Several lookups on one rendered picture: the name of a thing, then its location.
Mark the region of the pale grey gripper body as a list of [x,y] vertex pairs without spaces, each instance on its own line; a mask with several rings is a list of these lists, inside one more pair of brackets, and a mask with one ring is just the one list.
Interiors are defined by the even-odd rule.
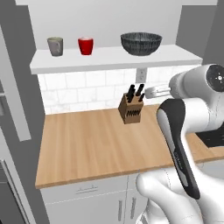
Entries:
[[158,96],[158,88],[148,87],[144,90],[144,95],[147,99],[156,98]]

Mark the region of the white cabinet shelf board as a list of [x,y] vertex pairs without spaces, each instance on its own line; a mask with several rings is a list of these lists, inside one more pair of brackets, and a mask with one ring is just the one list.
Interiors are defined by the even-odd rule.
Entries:
[[95,48],[91,55],[82,55],[78,49],[66,49],[59,57],[53,57],[48,50],[37,50],[31,60],[30,69],[32,74],[59,74],[198,65],[201,61],[201,57],[177,45],[161,45],[150,56],[133,56],[117,46]]

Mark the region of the grey open cabinet door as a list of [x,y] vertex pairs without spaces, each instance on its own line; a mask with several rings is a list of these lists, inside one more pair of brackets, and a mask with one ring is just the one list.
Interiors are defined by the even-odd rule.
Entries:
[[215,11],[215,5],[183,5],[176,45],[202,58],[207,47]]
[[11,65],[10,56],[4,40],[4,34],[0,25],[0,82],[3,86],[3,93],[8,103],[10,114],[14,122],[17,136],[20,141],[30,140],[28,122],[25,118],[25,111],[18,92],[18,86]]

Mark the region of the wooden knife block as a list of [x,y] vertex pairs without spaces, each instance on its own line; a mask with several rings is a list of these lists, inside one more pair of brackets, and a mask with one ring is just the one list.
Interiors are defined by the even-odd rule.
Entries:
[[132,101],[128,102],[127,94],[122,96],[118,110],[125,124],[139,123],[141,121],[141,110],[144,102],[139,101],[139,99],[139,96],[134,96]]

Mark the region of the dark grey ribbed bowl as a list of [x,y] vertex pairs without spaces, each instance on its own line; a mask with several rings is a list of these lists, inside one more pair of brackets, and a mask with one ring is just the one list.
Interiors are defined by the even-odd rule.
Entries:
[[129,32],[121,35],[121,44],[123,49],[131,55],[148,56],[160,47],[162,39],[155,33]]

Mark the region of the red cup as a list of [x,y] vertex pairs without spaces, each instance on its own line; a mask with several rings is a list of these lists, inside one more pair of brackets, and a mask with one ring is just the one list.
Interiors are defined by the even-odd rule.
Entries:
[[94,40],[92,38],[79,38],[78,44],[80,53],[82,55],[91,55],[94,47]]

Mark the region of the grey mug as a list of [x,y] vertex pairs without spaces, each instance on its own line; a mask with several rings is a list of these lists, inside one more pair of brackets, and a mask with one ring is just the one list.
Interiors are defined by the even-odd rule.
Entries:
[[63,38],[50,37],[47,39],[47,44],[52,56],[61,56],[63,54]]

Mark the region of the white cupboard door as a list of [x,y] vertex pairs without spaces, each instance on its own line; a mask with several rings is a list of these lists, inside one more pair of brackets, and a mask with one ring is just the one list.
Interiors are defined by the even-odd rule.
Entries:
[[[129,175],[124,224],[137,224],[147,205],[147,199],[143,197],[137,190],[136,179],[137,179],[137,173]],[[132,197],[136,198],[136,208],[133,219],[130,218]]]
[[[50,224],[123,224],[125,191],[47,204]],[[118,221],[118,201],[122,219]]]

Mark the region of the white drawer front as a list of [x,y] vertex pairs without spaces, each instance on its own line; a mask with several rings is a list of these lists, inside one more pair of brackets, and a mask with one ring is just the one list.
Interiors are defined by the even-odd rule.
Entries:
[[127,175],[101,178],[86,182],[57,185],[41,189],[46,204],[86,198],[104,193],[117,193],[126,189]]

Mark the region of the grey tall appliance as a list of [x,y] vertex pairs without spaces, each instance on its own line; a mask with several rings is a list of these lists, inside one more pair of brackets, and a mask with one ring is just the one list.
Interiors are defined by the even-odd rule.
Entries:
[[37,224],[16,167],[19,144],[7,98],[0,87],[0,221]]

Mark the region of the white wall outlet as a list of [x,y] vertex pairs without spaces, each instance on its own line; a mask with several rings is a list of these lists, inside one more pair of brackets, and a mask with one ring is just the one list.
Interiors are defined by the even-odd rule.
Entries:
[[145,83],[147,76],[147,69],[146,68],[138,68],[136,70],[136,83]]

